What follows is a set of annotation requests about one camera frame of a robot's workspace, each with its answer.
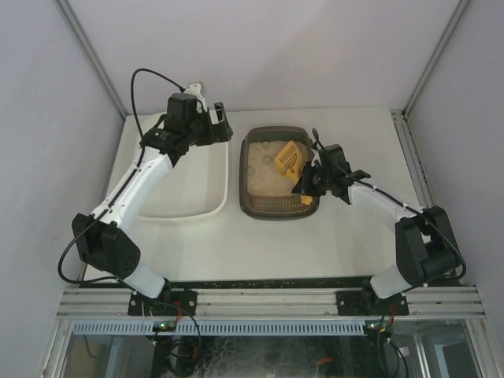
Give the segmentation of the yellow litter scoop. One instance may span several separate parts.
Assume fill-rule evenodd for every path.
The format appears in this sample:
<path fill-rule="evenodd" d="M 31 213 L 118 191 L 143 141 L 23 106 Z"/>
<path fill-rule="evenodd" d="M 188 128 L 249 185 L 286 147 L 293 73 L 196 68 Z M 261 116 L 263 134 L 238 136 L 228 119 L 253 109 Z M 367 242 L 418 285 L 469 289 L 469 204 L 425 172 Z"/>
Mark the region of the yellow litter scoop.
<path fill-rule="evenodd" d="M 295 186 L 302 175 L 303 156 L 295 141 L 291 140 L 276 155 L 275 166 L 282 177 L 287 177 Z"/>

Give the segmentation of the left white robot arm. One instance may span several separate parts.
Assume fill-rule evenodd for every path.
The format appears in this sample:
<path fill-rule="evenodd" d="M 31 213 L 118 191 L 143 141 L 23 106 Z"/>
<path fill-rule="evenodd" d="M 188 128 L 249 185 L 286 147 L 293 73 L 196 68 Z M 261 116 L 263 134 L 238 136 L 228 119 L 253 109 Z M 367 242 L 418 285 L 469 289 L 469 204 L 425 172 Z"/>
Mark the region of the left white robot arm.
<path fill-rule="evenodd" d="M 223 103 L 209 106 L 202 83 L 177 84 L 176 89 L 154 126 L 138 130 L 138 152 L 110 195 L 90 214 L 75 215 L 73 238 L 61 254 L 75 247 L 80 260 L 104 272 L 107 280 L 161 304 L 170 301 L 171 283 L 142 261 L 129 235 L 132 225 L 150 193 L 193 146 L 227 143 L 233 136 Z"/>

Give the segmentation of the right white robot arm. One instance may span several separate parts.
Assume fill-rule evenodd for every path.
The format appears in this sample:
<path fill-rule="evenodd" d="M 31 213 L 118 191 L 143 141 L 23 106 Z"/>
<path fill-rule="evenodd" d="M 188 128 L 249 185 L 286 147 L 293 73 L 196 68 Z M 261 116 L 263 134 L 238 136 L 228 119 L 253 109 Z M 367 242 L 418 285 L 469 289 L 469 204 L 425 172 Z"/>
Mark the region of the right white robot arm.
<path fill-rule="evenodd" d="M 303 165 L 293 192 L 312 198 L 331 194 L 364 210 L 395 237 L 395 263 L 363 283 L 368 312 L 433 281 L 464 277 L 467 265 L 443 208 L 415 209 L 387 193 L 367 172 L 352 170 L 338 144 L 324 146 L 316 137 L 312 148 L 318 157 Z"/>

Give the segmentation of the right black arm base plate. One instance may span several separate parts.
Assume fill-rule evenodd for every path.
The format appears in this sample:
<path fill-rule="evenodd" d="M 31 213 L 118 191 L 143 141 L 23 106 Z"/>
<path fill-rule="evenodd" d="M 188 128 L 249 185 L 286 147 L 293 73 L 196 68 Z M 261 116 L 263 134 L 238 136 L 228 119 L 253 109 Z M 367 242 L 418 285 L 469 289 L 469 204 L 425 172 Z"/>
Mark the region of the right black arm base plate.
<path fill-rule="evenodd" d="M 401 294 L 380 299 L 373 293 L 361 291 L 337 291 L 335 300 L 340 316 L 381 316 L 393 309 L 396 315 L 410 314 L 406 297 Z"/>

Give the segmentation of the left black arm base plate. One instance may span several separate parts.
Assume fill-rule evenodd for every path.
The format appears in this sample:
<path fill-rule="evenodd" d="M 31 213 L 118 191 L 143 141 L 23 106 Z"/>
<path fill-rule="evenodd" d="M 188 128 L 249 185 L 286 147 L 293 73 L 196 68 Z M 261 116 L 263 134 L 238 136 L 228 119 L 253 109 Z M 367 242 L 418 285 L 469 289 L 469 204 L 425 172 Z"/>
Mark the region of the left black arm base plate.
<path fill-rule="evenodd" d="M 159 296 L 148 298 L 133 290 L 128 302 L 128 315 L 133 317 L 194 316 L 198 304 L 198 293 L 188 288 L 167 283 Z"/>

